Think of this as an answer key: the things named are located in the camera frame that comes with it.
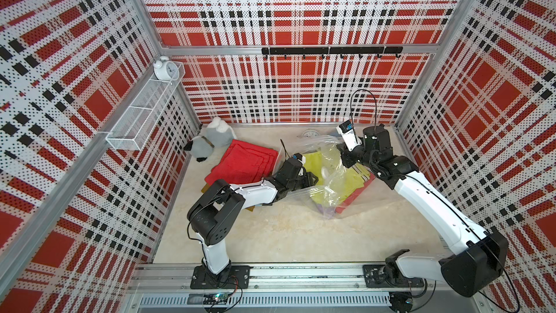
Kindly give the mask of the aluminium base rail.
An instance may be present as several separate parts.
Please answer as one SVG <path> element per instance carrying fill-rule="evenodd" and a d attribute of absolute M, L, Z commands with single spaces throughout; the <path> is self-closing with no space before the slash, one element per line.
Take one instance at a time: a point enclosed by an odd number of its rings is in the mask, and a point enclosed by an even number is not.
<path fill-rule="evenodd" d="M 194 289 L 193 264 L 142 265 L 121 312 L 496 312 L 476 294 L 408 281 L 374 285 L 371 265 L 357 262 L 252 263 L 240 288 Z"/>

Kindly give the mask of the yellow garment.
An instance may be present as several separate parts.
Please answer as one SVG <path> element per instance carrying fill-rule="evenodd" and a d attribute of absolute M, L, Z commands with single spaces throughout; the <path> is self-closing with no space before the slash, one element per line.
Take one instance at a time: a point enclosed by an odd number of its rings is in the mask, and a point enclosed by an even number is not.
<path fill-rule="evenodd" d="M 335 208 L 347 199 L 353 191 L 363 186 L 371 173 L 367 168 L 356 163 L 351 168 L 342 164 L 336 144 L 321 146 L 315 152 L 304 154 L 304 165 L 308 172 L 317 176 L 317 184 L 309 189 L 309 196 L 323 214 L 334 214 Z M 331 171 L 328 179 L 321 176 L 321 168 Z"/>

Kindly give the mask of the clear plastic vacuum bag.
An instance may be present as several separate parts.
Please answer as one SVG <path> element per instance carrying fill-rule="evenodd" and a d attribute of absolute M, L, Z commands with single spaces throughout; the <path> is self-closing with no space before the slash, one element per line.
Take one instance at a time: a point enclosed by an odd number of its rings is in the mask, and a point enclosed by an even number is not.
<path fill-rule="evenodd" d="M 368 168 L 342 164 L 340 138 L 317 136 L 298 139 L 291 149 L 302 154 L 304 168 L 314 174 L 316 185 L 289 192 L 285 200 L 309 208 L 326 219 L 351 217 L 402 200 Z"/>

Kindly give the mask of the red garment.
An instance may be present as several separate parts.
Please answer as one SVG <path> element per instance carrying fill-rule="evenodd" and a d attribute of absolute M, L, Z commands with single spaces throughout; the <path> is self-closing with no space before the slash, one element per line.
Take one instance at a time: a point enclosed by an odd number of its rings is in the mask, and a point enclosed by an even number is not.
<path fill-rule="evenodd" d="M 365 191 L 365 189 L 375 180 L 374 175 L 370 175 L 369 179 L 364 181 L 363 186 L 357 188 L 353 193 L 345 199 L 340 205 L 335 208 L 337 214 L 342 214 L 343 211 L 348 208 L 354 201 Z"/>
<path fill-rule="evenodd" d="M 211 185 L 223 179 L 228 184 L 257 183 L 271 175 L 277 158 L 274 149 L 234 139 L 205 182 Z"/>

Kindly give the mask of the grey white plush toy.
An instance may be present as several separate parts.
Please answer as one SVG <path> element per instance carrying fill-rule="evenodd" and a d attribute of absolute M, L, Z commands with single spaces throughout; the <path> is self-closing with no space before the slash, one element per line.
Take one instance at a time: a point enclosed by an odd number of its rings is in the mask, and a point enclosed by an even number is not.
<path fill-rule="evenodd" d="M 189 152 L 197 162 L 207 160 L 214 149 L 229 146 L 237 138 L 233 128 L 221 117 L 214 117 L 201 133 L 186 143 L 185 152 Z"/>

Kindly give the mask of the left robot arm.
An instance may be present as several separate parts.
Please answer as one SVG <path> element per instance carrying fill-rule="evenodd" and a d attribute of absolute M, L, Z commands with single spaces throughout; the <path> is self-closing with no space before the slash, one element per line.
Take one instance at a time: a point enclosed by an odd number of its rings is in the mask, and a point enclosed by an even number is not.
<path fill-rule="evenodd" d="M 304 167 L 304 157 L 295 154 L 286 159 L 274 175 L 256 183 L 231 184 L 215 181 L 187 214 L 189 239 L 202 246 L 203 265 L 212 275 L 221 275 L 231 267 L 225 237 L 240 212 L 258 205 L 272 205 L 289 192 L 311 188 L 319 179 Z"/>

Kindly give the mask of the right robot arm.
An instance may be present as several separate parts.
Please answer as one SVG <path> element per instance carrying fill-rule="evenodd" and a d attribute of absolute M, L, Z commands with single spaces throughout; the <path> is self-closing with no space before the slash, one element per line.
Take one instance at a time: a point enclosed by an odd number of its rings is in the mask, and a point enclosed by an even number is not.
<path fill-rule="evenodd" d="M 404 278 L 442 281 L 457 294 L 472 297 L 504 272 L 508 240 L 499 232 L 490 233 L 455 208 L 405 156 L 394 154 L 389 132 L 378 125 L 356 136 L 350 120 L 337 126 L 342 143 L 337 145 L 342 164 L 359 163 L 374 176 L 409 201 L 439 233 L 448 250 L 426 255 L 402 249 L 385 260 L 389 282 Z"/>

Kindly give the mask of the white vacuum bag valve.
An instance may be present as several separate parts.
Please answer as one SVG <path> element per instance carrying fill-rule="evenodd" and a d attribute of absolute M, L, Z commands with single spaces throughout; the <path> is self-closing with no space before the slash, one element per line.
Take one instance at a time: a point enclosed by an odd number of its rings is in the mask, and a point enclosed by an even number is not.
<path fill-rule="evenodd" d="M 321 168 L 321 176 L 323 179 L 325 180 L 328 179 L 330 175 L 331 175 L 331 171 L 328 168 L 326 167 Z"/>

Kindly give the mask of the black wall hook rail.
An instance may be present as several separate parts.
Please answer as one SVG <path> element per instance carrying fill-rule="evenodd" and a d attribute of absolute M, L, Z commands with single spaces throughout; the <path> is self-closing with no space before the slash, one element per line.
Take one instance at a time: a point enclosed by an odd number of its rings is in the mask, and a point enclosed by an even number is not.
<path fill-rule="evenodd" d="M 328 46 L 328 47 L 264 47 L 261 49 L 264 56 L 292 56 L 292 55 L 376 55 L 381 57 L 384 54 L 393 54 L 396 57 L 403 53 L 402 46 L 364 46 L 364 47 L 341 47 L 341 46 Z"/>

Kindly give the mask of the white alarm clock on shelf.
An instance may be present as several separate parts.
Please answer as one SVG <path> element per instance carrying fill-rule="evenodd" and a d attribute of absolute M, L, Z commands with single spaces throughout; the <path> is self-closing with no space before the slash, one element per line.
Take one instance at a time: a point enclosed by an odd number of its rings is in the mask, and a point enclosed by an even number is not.
<path fill-rule="evenodd" d="M 159 81 L 176 81 L 180 74 L 179 65 L 167 56 L 160 56 L 153 64 L 154 75 Z"/>

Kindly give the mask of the white alarm clock on table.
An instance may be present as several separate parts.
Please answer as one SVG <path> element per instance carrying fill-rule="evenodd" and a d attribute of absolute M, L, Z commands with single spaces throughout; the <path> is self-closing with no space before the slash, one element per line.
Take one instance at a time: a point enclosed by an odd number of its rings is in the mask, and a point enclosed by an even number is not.
<path fill-rule="evenodd" d="M 317 130 L 313 130 L 313 129 L 305 130 L 301 134 L 301 137 L 304 138 L 304 139 L 315 138 L 315 137 L 318 137 L 318 136 L 321 136 L 321 134 Z"/>

